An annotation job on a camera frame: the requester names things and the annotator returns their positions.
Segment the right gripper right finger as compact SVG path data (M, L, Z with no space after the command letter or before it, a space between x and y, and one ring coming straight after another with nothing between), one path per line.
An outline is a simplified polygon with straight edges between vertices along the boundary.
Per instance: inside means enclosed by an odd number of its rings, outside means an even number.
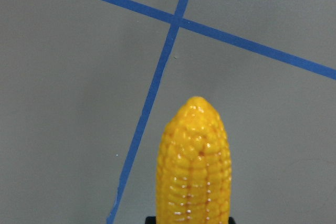
M236 222L235 222L235 220L234 220L233 217L229 217L228 223L229 224L236 224Z

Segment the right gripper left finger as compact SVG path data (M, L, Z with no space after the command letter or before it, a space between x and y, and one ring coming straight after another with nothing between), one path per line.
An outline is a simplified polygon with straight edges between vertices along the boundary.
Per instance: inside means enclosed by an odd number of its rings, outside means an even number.
M145 218L145 224L156 224L156 216L147 216Z

